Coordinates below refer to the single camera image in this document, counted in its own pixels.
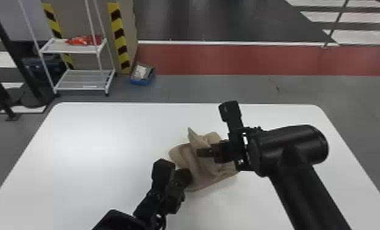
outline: shelf rack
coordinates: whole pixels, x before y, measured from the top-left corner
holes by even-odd
[[[90,6],[89,1],[93,1],[97,18],[100,24],[101,33],[103,36],[103,39],[101,41],[101,44],[97,44],[96,37],[95,37],[95,28],[93,26],[92,22],[92,14],[90,13]],[[84,0],[84,5],[86,7],[86,13],[87,18],[89,20],[89,26],[90,26],[90,32],[93,36],[93,44],[94,45],[70,45],[65,43],[66,39],[57,39],[54,38],[53,33],[51,33],[52,38],[49,39],[49,41],[40,48],[35,34],[33,32],[33,28],[30,24],[30,21],[27,17],[26,11],[23,7],[22,0],[18,0],[20,8],[22,9],[22,13],[24,16],[24,19],[26,21],[27,27],[29,28],[29,31],[31,32],[32,39],[35,43],[35,47],[38,51],[38,55],[42,61],[43,68],[45,69],[46,75],[48,77],[49,83],[53,89],[53,92],[57,95],[58,91],[75,91],[75,90],[103,90],[105,95],[109,95],[109,88],[110,84],[112,83],[113,77],[115,75],[115,66],[114,61],[112,58],[112,54],[110,51],[110,47],[108,44],[108,40],[106,38],[106,32],[104,31],[103,22],[101,20],[97,0]],[[107,47],[110,61],[112,64],[112,69],[105,70],[103,69],[101,60],[100,60],[100,54],[104,47]],[[44,54],[60,54],[62,56],[62,59],[64,58],[64,54],[96,54],[97,63],[98,63],[98,70],[72,70],[69,68],[68,64],[66,62],[66,68],[67,70],[62,75],[60,80],[54,84],[50,75],[50,72],[47,68],[47,65],[43,59]]]

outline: towel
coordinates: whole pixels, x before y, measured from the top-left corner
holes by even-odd
[[[181,144],[169,151],[170,158],[180,168],[188,168],[193,176],[186,191],[198,191],[238,173],[234,162],[217,164],[213,158],[200,158],[196,150],[218,143],[221,137],[216,132],[199,136],[188,128],[189,143]]]

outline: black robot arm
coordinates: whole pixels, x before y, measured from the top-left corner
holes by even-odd
[[[328,155],[319,130],[310,125],[269,131],[244,127],[236,101],[221,104],[219,110],[229,139],[200,149],[200,157],[234,161],[238,171],[269,177],[295,229],[350,229],[312,166]]]

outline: yellow and black striped post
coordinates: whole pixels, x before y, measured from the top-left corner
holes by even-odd
[[[52,4],[49,3],[42,3],[43,5],[43,11],[46,14],[46,17],[49,21],[49,26],[52,29],[53,36],[57,39],[62,39],[63,34],[62,30],[60,29],[59,23],[57,22],[56,15],[54,14]],[[64,61],[67,63],[70,69],[74,69],[75,66],[73,65],[73,59],[71,58],[70,54],[64,54],[63,55]]]
[[[114,45],[117,50],[117,57],[122,68],[122,73],[129,74],[131,72],[131,65],[119,4],[117,2],[108,2],[108,12],[114,34]]]

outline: wire shelf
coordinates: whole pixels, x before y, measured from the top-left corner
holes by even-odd
[[[106,45],[107,39],[103,39],[101,44],[97,46],[97,51],[94,45],[70,45],[66,43],[66,39],[52,38],[47,42],[42,49],[41,53],[81,53],[81,54],[95,54],[100,53]]]

